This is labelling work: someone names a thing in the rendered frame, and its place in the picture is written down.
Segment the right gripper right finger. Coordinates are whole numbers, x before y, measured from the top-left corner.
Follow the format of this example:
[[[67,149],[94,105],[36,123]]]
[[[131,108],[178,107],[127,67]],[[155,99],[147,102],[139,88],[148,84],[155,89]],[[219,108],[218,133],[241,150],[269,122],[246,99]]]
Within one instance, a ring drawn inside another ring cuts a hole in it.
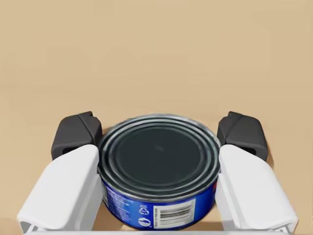
[[[215,201],[225,231],[293,232],[298,217],[273,169],[260,121],[230,111],[219,121]]]

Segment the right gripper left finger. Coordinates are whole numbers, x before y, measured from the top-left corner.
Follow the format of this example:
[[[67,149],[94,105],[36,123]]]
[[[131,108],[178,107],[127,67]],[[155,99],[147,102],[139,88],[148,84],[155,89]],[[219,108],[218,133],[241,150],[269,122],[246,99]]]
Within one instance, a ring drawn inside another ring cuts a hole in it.
[[[91,111],[65,117],[44,169],[17,215],[23,232],[91,231],[102,201],[97,172],[101,122]]]

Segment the blue can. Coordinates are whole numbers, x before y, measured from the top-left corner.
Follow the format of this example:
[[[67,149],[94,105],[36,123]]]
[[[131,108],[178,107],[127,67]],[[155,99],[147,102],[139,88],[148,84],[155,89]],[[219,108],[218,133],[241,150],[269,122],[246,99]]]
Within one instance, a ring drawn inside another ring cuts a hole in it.
[[[203,124],[171,114],[127,119],[99,142],[103,202],[138,230],[179,230],[213,208],[220,141]]]

